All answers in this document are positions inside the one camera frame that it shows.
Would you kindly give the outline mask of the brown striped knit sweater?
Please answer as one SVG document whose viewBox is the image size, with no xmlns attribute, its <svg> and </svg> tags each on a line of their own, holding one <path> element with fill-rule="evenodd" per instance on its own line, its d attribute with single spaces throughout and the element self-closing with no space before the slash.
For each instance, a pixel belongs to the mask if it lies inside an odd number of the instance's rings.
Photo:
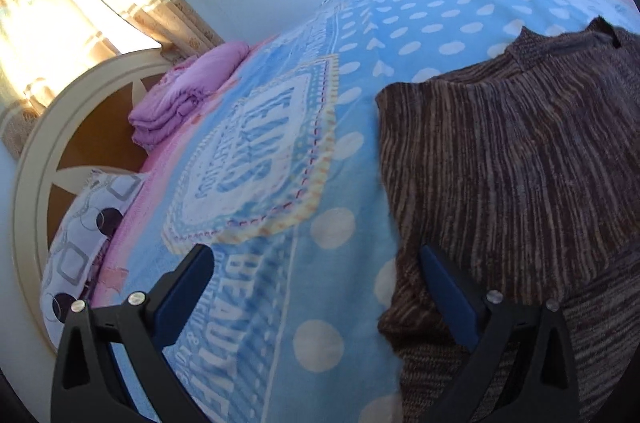
<svg viewBox="0 0 640 423">
<path fill-rule="evenodd" d="M 514 303 L 565 311 L 579 417 L 639 344 L 639 38 L 602 18 L 530 30 L 495 59 L 376 97 L 382 183 L 399 231 L 378 328 L 422 417 L 462 364 L 422 278 L 424 245 Z"/>
</svg>

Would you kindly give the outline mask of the cream wooden headboard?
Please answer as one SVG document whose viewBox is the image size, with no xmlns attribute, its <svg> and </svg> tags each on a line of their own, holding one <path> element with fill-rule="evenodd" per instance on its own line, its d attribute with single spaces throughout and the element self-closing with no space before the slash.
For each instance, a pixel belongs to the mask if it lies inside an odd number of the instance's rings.
<svg viewBox="0 0 640 423">
<path fill-rule="evenodd" d="M 170 68 L 157 48 L 103 61 L 65 87 L 29 134 L 17 165 L 10 235 L 16 279 L 47 349 L 53 346 L 39 292 L 53 236 L 93 169 L 140 171 L 146 152 L 132 141 L 128 116 Z"/>
</svg>

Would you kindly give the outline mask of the orange window curtain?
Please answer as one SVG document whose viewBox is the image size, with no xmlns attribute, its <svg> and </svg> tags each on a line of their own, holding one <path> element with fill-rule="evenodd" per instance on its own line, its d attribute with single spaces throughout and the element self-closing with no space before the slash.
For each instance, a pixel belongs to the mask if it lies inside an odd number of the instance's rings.
<svg viewBox="0 0 640 423">
<path fill-rule="evenodd" d="M 1 143 L 21 157 L 52 100 L 107 59 L 180 60 L 221 42 L 186 0 L 1 0 Z"/>
</svg>

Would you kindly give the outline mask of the patterned white pillow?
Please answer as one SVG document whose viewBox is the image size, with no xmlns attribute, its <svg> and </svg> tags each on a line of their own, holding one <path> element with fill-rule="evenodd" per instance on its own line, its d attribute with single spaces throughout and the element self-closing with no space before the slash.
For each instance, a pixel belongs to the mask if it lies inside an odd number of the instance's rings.
<svg viewBox="0 0 640 423">
<path fill-rule="evenodd" d="M 51 243 L 39 296 L 53 346 L 60 342 L 73 302 L 89 299 L 108 246 L 146 177 L 94 170 L 64 215 Z"/>
</svg>

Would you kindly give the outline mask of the folded pink quilt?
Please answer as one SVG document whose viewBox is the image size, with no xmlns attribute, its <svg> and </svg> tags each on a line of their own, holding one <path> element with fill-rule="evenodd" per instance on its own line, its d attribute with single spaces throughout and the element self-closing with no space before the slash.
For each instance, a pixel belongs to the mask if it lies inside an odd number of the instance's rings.
<svg viewBox="0 0 640 423">
<path fill-rule="evenodd" d="M 153 150 L 220 90 L 249 53 L 243 41 L 224 43 L 170 69 L 129 113 L 132 141 Z"/>
</svg>

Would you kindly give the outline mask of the blue polka-dot bed blanket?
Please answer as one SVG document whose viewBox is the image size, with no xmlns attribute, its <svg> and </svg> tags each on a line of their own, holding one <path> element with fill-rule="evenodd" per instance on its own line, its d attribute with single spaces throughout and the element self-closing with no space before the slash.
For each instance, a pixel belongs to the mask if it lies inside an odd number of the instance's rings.
<svg viewBox="0 0 640 423">
<path fill-rule="evenodd" d="M 399 421 L 399 361 L 377 327 L 398 243 L 375 96 L 595 16 L 639 27 L 620 0 L 326 1 L 152 152 L 94 304 L 207 244 L 213 277 L 164 355 L 209 421 Z"/>
</svg>

